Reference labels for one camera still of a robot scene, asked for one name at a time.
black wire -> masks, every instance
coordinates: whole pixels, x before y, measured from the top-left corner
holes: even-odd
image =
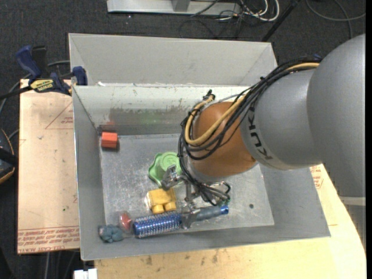
[[[341,10],[344,13],[346,19],[348,20],[350,39],[352,39],[353,38],[353,28],[351,26],[351,20],[348,16],[348,13],[346,12],[345,8],[337,0],[335,0],[335,3],[341,8]]]
[[[221,0],[215,0],[214,2],[212,2],[209,6],[207,6],[206,8],[204,8],[203,10],[197,12],[197,13],[194,13],[191,17],[195,17],[195,16],[198,16],[198,15],[201,15],[202,13],[205,13],[207,10],[209,10],[212,6],[214,6],[216,3],[220,2]]]
[[[203,159],[206,159],[207,157],[209,157],[210,155],[212,155],[218,148],[220,148],[223,145],[222,144],[223,138],[224,138],[226,132],[235,123],[236,119],[239,118],[241,116],[241,114],[244,111],[247,110],[249,105],[252,102],[256,101],[258,99],[258,97],[263,92],[265,92],[265,90],[267,90],[267,88],[270,85],[272,85],[272,83],[274,83],[279,78],[282,78],[282,77],[284,77],[284,76],[286,76],[290,73],[308,69],[307,67],[303,67],[303,68],[299,68],[299,69],[291,69],[291,70],[288,70],[287,68],[289,68],[291,66],[294,66],[294,65],[297,65],[297,64],[306,63],[306,62],[316,62],[316,63],[318,63],[319,61],[320,61],[319,59],[315,59],[315,58],[302,57],[302,58],[295,59],[293,61],[290,61],[290,62],[284,63],[283,65],[278,66],[268,76],[261,79],[256,85],[254,85],[251,88],[251,90],[244,96],[244,100],[241,102],[241,104],[239,105],[237,110],[235,110],[235,112],[229,117],[229,119],[227,120],[224,128],[221,130],[221,132],[217,136],[215,136],[213,139],[210,139],[209,142],[205,141],[204,143],[198,145],[197,147],[190,146],[190,144],[187,144],[187,142],[183,141],[184,148],[187,152],[187,155],[193,160],[203,160]],[[183,133],[184,133],[185,123],[182,124],[182,127],[183,127]],[[234,135],[236,130],[237,130],[237,128],[235,128],[235,130],[233,131],[233,134],[230,136],[228,141]],[[208,147],[212,146],[213,144],[215,144],[215,145],[212,149],[207,149]],[[204,153],[202,156],[196,156],[196,155],[191,153],[191,152],[199,152],[199,151],[207,151],[207,152]]]
[[[55,61],[55,62],[49,63],[49,64],[48,64],[48,67],[58,66],[58,65],[69,65],[69,64],[70,64],[70,61],[69,61],[69,60],[61,60],[61,61]],[[29,73],[28,75],[24,76],[22,79],[26,79],[26,78],[28,78],[28,77],[30,77],[30,76],[31,76],[31,74]],[[19,89],[18,94],[21,94],[21,93],[23,93],[23,92],[27,92],[27,91],[29,91],[29,90],[31,90],[30,87],[25,87],[25,88]],[[1,100],[1,99],[4,99],[4,100],[2,101],[2,103],[1,103],[1,105],[0,105],[0,114],[1,114],[1,112],[2,112],[2,109],[3,109],[3,107],[4,107],[4,104],[5,104],[6,100],[7,100],[7,98],[8,98],[8,97],[11,97],[11,96],[14,96],[14,95],[17,95],[17,94],[13,94],[13,92],[15,92],[14,89],[10,89],[10,91],[9,91],[7,94],[0,95],[0,100]]]

plastic object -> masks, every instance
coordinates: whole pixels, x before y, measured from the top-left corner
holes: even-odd
[[[102,132],[101,147],[116,149],[117,147],[117,133]]]
[[[154,214],[160,214],[164,211],[174,211],[176,206],[176,194],[171,188],[167,191],[162,189],[151,190],[147,193],[147,200],[151,211]]]
[[[119,228],[118,226],[114,226],[112,224],[109,224],[108,226],[100,226],[98,228],[98,234],[104,242],[108,243],[121,241],[122,239],[124,239],[123,230],[121,230],[121,228]]]
[[[129,213],[124,212],[119,216],[119,226],[125,231],[130,232],[131,231],[131,225],[132,225],[132,219],[129,215]]]
[[[161,180],[171,165],[176,166],[177,174],[181,174],[180,160],[175,152],[158,153],[155,155],[155,159],[149,168],[149,178],[153,180],[159,188],[162,187]]]

red block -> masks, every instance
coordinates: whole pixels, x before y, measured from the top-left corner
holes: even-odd
[[[101,147],[116,149],[117,133],[102,132]]]

black cable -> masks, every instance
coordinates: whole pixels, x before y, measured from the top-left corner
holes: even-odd
[[[266,76],[265,78],[261,79],[256,85],[254,85],[251,90],[245,95],[244,97],[244,100],[241,102],[240,106],[238,107],[237,110],[235,110],[235,112],[232,113],[232,115],[230,116],[230,118],[227,120],[226,122],[226,125],[224,126],[224,128],[221,130],[221,132],[216,136],[214,137],[213,139],[211,139],[209,142],[208,142],[208,139],[200,144],[197,148],[194,146],[194,147],[190,147],[189,144],[187,144],[185,141],[183,142],[184,143],[184,148],[188,154],[188,156],[190,156],[191,159],[193,160],[203,160],[207,157],[209,157],[210,155],[212,155],[219,147],[221,147],[221,143],[223,141],[223,138],[226,134],[226,132],[229,130],[229,128],[235,123],[236,119],[240,117],[240,115],[245,111],[247,110],[248,106],[255,100],[257,100],[257,98],[265,91],[267,90],[267,88],[272,84],[274,83],[276,80],[278,80],[279,78],[282,78],[290,73],[293,73],[293,72],[297,72],[297,71],[301,71],[301,70],[305,70],[305,69],[308,69],[308,67],[302,67],[302,68],[298,68],[298,69],[291,69],[291,70],[288,70],[289,67],[291,66],[294,66],[294,65],[297,65],[297,64],[303,64],[303,63],[306,63],[306,62],[316,62],[318,63],[320,60],[319,59],[315,59],[315,58],[308,58],[308,57],[302,57],[302,58],[299,58],[299,59],[295,59],[293,61],[290,61],[290,62],[287,62],[287,63],[284,63],[283,65],[281,66],[278,66],[276,69],[274,69],[268,76]],[[211,145],[214,145],[214,147],[210,150],[208,150],[207,148],[210,147]],[[202,156],[195,156],[193,154],[191,154],[191,152],[200,152],[200,151],[208,151],[207,153],[205,153],[204,155]]]
[[[326,19],[326,20],[330,20],[330,21],[333,21],[333,22],[347,22],[347,21],[353,21],[353,20],[358,20],[358,19],[361,19],[362,17],[364,17],[366,15],[366,13],[364,12],[362,15],[360,16],[356,16],[356,17],[348,17],[346,19],[336,19],[334,17],[328,17],[328,16],[325,16],[325,15],[322,15],[321,13],[317,12],[315,9],[313,9],[309,3],[309,0],[306,0],[306,4],[307,4],[307,7],[313,12],[315,13],[317,16],[320,16],[322,17],[323,19]]]
[[[66,267],[66,272],[65,272],[64,276],[62,277],[63,279],[66,279],[67,278],[67,275],[69,274],[70,267],[71,267],[72,261],[73,261],[73,259],[75,257],[75,254],[76,254],[76,252],[73,252],[72,255],[71,255],[71,258],[69,260],[69,264]]]
[[[194,17],[194,16],[198,16],[198,15],[201,15],[202,13],[205,13],[207,10],[209,10],[212,6],[214,6],[216,3],[220,2],[221,0],[215,0],[214,2],[212,2],[209,6],[207,6],[206,8],[202,9],[201,11],[197,12],[197,13],[194,13],[191,17]]]
[[[48,64],[48,67],[52,67],[52,66],[56,66],[56,65],[69,65],[70,64],[70,61],[69,60],[60,60],[60,61],[55,61],[55,62],[52,62],[52,63],[49,63]],[[27,78],[29,78],[31,76],[31,74],[29,73],[29,74],[27,74],[26,76],[24,76],[24,77],[22,77],[22,80],[25,80],[25,79],[27,79]],[[17,81],[14,85],[13,85],[13,87],[9,90],[9,92],[8,93],[11,93],[11,92],[13,92],[13,90],[17,87],[19,85],[19,81]],[[3,99],[3,101],[2,101],[2,103],[1,103],[1,105],[0,105],[0,115],[1,115],[1,112],[2,112],[2,110],[3,110],[3,108],[4,108],[4,105],[5,105],[5,102],[8,100],[7,98],[1,98],[0,97],[0,99]]]
[[[350,39],[352,39],[353,38],[353,28],[351,26],[351,21],[350,21],[350,18],[348,16],[348,13],[346,12],[345,8],[337,0],[335,0],[335,3],[341,8],[341,10],[344,13],[346,19],[348,20],[349,35],[350,35]]]
[[[4,95],[0,95],[0,100],[8,99],[9,97],[19,95],[19,94],[27,92],[29,90],[32,90],[32,88],[31,87],[24,87],[24,88],[21,88],[21,89],[18,89],[18,90],[13,90],[12,92],[8,92]]]

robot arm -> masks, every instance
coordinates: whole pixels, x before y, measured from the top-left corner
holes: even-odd
[[[206,98],[184,123],[189,167],[199,181],[221,181],[256,160],[283,170],[324,163],[340,196],[365,197],[364,88],[361,35],[320,63],[276,68],[235,101]]]

